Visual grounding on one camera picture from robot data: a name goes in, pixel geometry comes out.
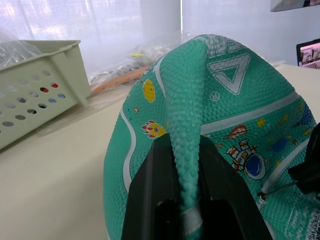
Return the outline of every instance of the screen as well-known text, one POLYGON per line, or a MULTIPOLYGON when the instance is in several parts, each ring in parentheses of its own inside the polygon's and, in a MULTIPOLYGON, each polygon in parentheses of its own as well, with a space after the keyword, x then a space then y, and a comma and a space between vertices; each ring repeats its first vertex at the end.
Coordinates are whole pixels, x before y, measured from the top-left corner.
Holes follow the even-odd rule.
POLYGON ((310 69, 320 69, 320 42, 299 46, 298 65, 310 69))

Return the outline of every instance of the plastic basket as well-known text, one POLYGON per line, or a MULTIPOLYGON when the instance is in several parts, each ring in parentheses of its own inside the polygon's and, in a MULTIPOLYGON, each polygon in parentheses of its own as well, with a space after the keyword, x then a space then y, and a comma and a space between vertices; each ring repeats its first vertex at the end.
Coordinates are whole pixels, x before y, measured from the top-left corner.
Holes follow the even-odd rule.
POLYGON ((27 42, 43 54, 0 68, 0 149, 76 104, 88 105, 80 41, 27 42))

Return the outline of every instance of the sheer curtain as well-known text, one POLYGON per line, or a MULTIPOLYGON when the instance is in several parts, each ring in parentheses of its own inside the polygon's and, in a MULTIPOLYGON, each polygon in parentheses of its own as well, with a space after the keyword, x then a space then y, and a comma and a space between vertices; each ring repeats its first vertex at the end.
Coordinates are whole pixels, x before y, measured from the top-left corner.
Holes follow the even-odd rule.
POLYGON ((0 25, 19 39, 81 40, 80 49, 89 74, 123 58, 137 44, 178 30, 180 2, 5 0, 0 2, 0 25), (171 8, 166 20, 161 21, 163 15, 159 12, 164 13, 168 4, 171 8))
POLYGON ((5 0, 0 25, 20 39, 79 39, 88 74, 137 44, 179 33, 235 39, 296 65, 296 44, 320 38, 320 6, 270 12, 270 0, 5 0))

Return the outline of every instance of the wall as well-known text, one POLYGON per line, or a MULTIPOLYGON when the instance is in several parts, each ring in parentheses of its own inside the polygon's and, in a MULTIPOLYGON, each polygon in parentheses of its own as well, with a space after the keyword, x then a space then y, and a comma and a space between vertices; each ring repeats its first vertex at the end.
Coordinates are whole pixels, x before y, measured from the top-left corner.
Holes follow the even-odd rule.
POLYGON ((296 45, 320 38, 320 6, 270 12, 269 0, 184 0, 183 31, 212 33, 296 65, 296 45))

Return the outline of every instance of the pebbled texture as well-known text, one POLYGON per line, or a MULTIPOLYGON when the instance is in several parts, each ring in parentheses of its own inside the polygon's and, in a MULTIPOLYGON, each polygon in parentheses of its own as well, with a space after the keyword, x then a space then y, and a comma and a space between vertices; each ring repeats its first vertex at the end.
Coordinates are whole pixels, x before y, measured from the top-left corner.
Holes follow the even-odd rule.
MULTIPOLYGON (((245 179, 277 240, 313 239, 318 201, 296 187, 267 202, 257 193, 291 181, 286 169, 303 161, 315 124, 288 81, 240 43, 209 34, 177 47, 135 83, 115 125, 104 163, 104 211, 111 240, 121 239, 131 179, 153 140, 165 133, 170 133, 184 218, 196 214, 190 209, 200 197, 198 154, 204 135, 245 179)), ((199 239, 202 221, 190 222, 186 238, 199 239)))

